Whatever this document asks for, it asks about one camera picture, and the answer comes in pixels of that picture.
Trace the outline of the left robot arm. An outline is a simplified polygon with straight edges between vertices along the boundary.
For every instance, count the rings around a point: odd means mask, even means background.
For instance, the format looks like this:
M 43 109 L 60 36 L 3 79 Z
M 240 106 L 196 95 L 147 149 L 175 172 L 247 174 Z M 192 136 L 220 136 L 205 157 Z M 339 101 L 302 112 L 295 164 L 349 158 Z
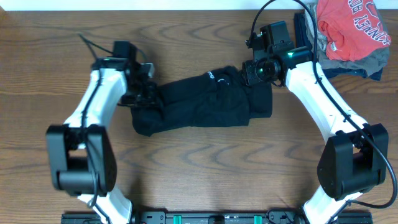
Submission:
M 116 185 L 117 165 L 108 128 L 124 96 L 138 99 L 132 89 L 150 90 L 152 63 L 128 58 L 95 60 L 90 83 L 79 105 L 63 124 L 45 133 L 50 175 L 55 189 L 85 202 L 100 223 L 139 223 L 134 204 Z

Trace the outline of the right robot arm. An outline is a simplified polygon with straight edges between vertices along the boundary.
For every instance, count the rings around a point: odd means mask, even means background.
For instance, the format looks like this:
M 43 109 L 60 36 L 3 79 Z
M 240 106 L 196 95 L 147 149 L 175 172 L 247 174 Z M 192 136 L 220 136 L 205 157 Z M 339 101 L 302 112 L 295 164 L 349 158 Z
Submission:
M 306 47 L 255 47 L 243 63 L 248 85 L 263 82 L 287 87 L 318 126 L 325 148 L 317 166 L 319 187 L 302 207 L 307 223 L 333 223 L 358 197 L 382 184 L 393 168 L 387 160 L 388 133 L 352 110 L 310 60 Z

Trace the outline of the black t-shirt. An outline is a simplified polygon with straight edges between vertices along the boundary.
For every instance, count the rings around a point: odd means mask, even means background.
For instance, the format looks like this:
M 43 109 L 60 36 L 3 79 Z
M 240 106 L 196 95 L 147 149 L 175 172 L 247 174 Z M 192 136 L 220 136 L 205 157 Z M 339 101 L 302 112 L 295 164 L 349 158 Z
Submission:
M 236 67 L 227 66 L 157 88 L 158 108 L 133 108 L 132 126 L 144 136 L 188 126 L 247 126 L 272 115 L 270 83 L 247 86 Z

